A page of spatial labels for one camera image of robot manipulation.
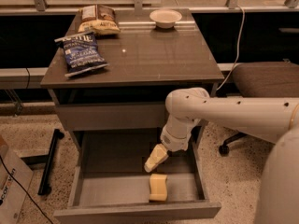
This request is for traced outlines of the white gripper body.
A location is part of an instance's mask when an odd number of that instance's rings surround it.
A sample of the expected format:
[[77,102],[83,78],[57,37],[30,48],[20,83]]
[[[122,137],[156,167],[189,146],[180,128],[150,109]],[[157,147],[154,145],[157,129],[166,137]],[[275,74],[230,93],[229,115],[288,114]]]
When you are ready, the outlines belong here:
[[178,119],[172,115],[162,129],[161,143],[168,151],[177,152],[188,149],[192,129],[197,126],[200,119]]

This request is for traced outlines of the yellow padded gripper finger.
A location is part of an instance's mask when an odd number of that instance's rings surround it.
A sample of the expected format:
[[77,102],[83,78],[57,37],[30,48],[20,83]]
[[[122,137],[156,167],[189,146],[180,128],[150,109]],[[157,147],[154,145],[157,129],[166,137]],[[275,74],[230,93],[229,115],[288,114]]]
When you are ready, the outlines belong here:
[[167,148],[163,144],[157,144],[151,151],[147,161],[144,164],[144,169],[147,173],[152,172],[159,164],[168,158]]

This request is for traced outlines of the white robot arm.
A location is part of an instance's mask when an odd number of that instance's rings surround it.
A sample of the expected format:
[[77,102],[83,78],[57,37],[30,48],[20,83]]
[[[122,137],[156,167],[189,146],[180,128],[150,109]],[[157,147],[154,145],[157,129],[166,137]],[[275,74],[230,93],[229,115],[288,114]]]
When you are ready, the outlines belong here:
[[200,120],[274,145],[263,168],[254,224],[299,224],[299,99],[215,98],[203,88],[171,91],[161,143],[144,168],[154,170],[169,152],[185,150]]

